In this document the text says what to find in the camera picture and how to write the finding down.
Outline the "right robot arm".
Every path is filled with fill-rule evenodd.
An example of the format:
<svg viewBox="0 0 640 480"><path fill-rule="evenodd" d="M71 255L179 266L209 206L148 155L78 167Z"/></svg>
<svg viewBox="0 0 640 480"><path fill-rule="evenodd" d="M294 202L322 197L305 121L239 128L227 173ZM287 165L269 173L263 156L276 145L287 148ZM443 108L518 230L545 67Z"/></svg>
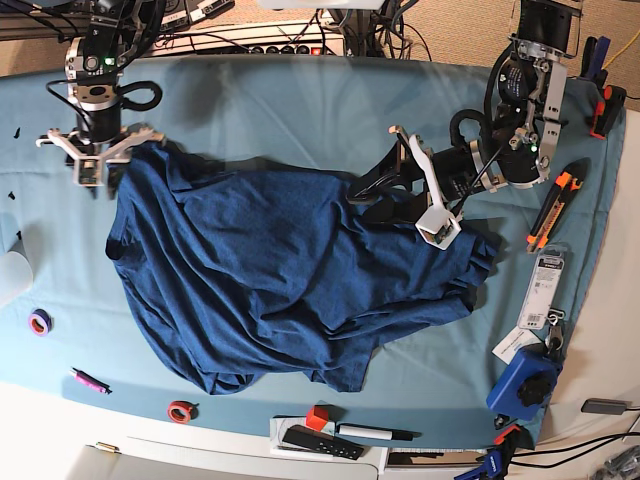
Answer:
<svg viewBox="0 0 640 480"><path fill-rule="evenodd" d="M145 123L122 125L122 112L147 112L163 97L153 81L120 83L124 69L151 48L160 34L165 1L90 1L89 24L65 57L65 78L47 91L69 106L76 127L68 133L51 128L36 145L54 145L66 154L75 184L116 196L136 147L164 143L165 135Z"/></svg>

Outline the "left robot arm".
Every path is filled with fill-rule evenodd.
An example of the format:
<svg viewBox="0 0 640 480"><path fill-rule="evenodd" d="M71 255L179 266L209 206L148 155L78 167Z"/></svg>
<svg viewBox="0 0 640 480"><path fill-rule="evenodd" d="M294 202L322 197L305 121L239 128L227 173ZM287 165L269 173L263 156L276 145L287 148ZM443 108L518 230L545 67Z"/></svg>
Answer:
<svg viewBox="0 0 640 480"><path fill-rule="evenodd" d="M477 193L530 188L548 180L560 120L571 31L580 1L523 1L517 29L491 68L482 110L449 122L449 148L435 152L400 125L386 156L348 188L370 224L411 224L423 240L447 249L462 230L463 206Z"/></svg>

